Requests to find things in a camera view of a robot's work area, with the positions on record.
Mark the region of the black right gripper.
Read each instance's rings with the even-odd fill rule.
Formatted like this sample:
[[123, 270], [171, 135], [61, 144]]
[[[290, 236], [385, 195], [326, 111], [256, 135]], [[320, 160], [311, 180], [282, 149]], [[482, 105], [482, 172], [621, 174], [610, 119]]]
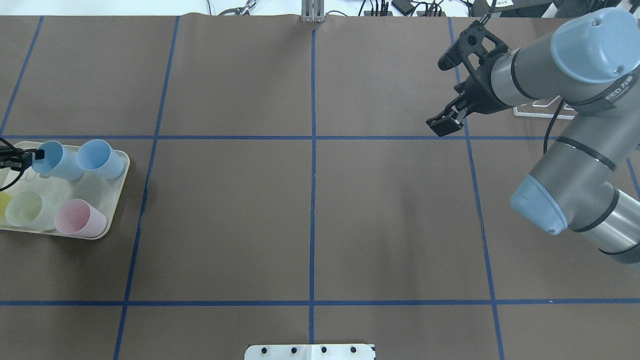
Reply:
[[456, 57], [455, 61], [465, 66], [469, 76], [464, 82], [454, 86], [458, 96], [453, 101], [453, 105], [446, 105], [437, 115], [426, 120], [426, 125], [434, 128], [434, 133], [438, 137], [445, 137], [462, 130], [464, 128], [462, 119], [470, 114], [490, 115], [512, 109], [512, 105], [497, 96], [492, 82], [494, 65], [510, 52], [508, 47], [494, 49], [487, 53], [487, 59], [478, 68], [473, 68], [461, 49], [457, 47], [452, 49], [452, 55]]

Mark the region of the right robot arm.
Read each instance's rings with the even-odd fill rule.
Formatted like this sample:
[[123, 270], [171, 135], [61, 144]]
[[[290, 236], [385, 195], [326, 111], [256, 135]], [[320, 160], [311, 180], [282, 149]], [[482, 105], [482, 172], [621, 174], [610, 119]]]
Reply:
[[510, 197], [510, 206], [551, 235], [573, 231], [601, 253], [639, 269], [639, 201], [611, 175], [639, 147], [639, 21], [605, 7], [563, 23], [553, 33], [510, 48], [489, 31], [488, 11], [438, 60], [468, 77], [455, 99], [426, 125], [439, 137], [458, 132], [470, 114], [496, 112], [560, 97], [576, 114]]

